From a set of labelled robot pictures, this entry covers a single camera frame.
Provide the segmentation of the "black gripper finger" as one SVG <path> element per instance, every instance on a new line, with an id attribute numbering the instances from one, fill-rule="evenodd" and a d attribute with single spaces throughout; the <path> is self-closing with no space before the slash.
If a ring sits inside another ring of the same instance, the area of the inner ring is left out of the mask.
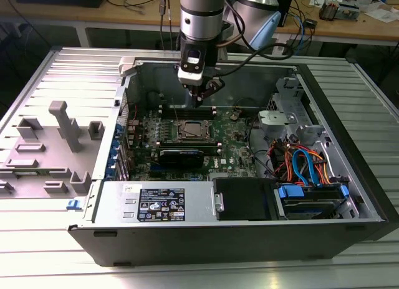
<path id="1" fill-rule="evenodd" d="M 199 108 L 203 104 L 202 94 L 204 92 L 204 85 L 190 85 L 190 94 L 193 108 Z"/>
<path id="2" fill-rule="evenodd" d="M 222 88 L 225 87 L 225 82 L 221 78 L 212 78 L 205 86 L 205 90 L 202 92 L 202 99 L 206 99 Z"/>

